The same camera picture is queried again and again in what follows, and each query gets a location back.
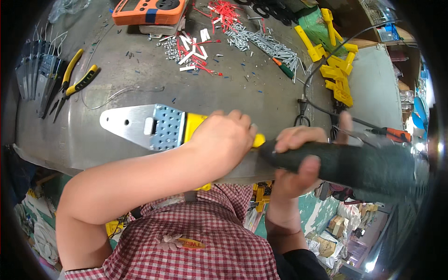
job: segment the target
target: cardboard box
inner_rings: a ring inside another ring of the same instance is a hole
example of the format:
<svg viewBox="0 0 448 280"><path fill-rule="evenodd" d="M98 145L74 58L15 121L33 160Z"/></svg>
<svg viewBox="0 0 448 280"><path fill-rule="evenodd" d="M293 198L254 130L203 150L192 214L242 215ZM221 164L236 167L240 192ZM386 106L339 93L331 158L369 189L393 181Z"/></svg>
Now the cardboard box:
<svg viewBox="0 0 448 280"><path fill-rule="evenodd" d="M317 237L316 241L320 243L319 256L328 258L329 256L333 255L336 250L336 243L325 240L321 237Z"/></svg>
<svg viewBox="0 0 448 280"><path fill-rule="evenodd" d="M328 229L332 235L340 238L345 230L344 218L338 215L334 216L333 219L330 220Z"/></svg>

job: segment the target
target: hand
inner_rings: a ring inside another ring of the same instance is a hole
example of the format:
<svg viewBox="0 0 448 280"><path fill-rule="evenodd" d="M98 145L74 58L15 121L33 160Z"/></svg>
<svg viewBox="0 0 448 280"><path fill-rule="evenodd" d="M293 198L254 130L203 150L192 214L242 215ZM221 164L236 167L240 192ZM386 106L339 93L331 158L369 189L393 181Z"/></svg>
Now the hand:
<svg viewBox="0 0 448 280"><path fill-rule="evenodd" d="M342 112L339 127L351 131L353 129L352 117L348 112ZM275 146L277 153L298 149L305 142L327 142L327 136L322 128L298 126L284 129L277 137ZM335 143L347 144L348 135L338 133ZM299 166L297 174L284 169L277 169L272 194L281 199L296 198L317 188L320 169L320 158L315 155L307 156Z"/></svg>
<svg viewBox="0 0 448 280"><path fill-rule="evenodd" d="M188 143L210 160L218 179L241 162L252 147L256 133L250 117L239 110L228 115L215 111L195 130Z"/></svg>

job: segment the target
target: person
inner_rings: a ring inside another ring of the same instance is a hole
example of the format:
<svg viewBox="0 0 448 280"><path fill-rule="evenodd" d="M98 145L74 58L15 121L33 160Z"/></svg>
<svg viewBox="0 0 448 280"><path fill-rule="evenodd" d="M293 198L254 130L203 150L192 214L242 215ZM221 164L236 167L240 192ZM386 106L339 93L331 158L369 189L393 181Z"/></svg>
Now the person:
<svg viewBox="0 0 448 280"><path fill-rule="evenodd" d="M347 129L347 113L340 126ZM298 173L276 170L266 213L267 240L243 227L251 185L213 182L236 167L257 128L238 110L213 112L191 140L162 153L87 169L65 186L56 240L66 279L328 279L308 250L298 197L312 190L320 159L310 155ZM277 137L276 152L309 141L327 142L321 128L293 127ZM341 134L337 141L347 142ZM112 251L105 223L141 207ZM185 248L179 238L199 244Z"/></svg>

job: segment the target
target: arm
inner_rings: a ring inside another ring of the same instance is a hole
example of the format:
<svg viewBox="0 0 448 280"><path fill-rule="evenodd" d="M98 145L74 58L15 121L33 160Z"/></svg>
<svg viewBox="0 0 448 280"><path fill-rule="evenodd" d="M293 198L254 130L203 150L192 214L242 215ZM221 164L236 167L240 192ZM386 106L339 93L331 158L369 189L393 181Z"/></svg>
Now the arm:
<svg viewBox="0 0 448 280"><path fill-rule="evenodd" d="M343 112L340 115L340 128L352 130L351 116ZM276 152L299 148L305 142L327 142L327 136L321 128L305 126L292 127L283 130L277 137ZM348 136L339 133L338 143L347 143ZM275 183L272 187L269 207L266 213L267 240L271 247L279 254L308 249L305 235L301 228L298 197L306 194L318 185L320 159L310 155L300 165L297 174L283 169L276 171Z"/></svg>
<svg viewBox="0 0 448 280"><path fill-rule="evenodd" d="M256 128L239 111L216 111L190 142L159 154L85 170L64 188L56 241L65 270L100 267L112 253L104 224L145 203L193 190L239 164Z"/></svg>

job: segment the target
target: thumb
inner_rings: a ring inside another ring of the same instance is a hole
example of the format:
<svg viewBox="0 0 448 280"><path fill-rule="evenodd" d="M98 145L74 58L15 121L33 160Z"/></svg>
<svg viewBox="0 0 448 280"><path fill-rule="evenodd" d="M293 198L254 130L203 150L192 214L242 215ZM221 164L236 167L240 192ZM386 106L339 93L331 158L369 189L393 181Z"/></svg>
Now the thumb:
<svg viewBox="0 0 448 280"><path fill-rule="evenodd" d="M309 188L319 177L320 158L307 156L299 166L298 175L294 176L294 185L299 188Z"/></svg>

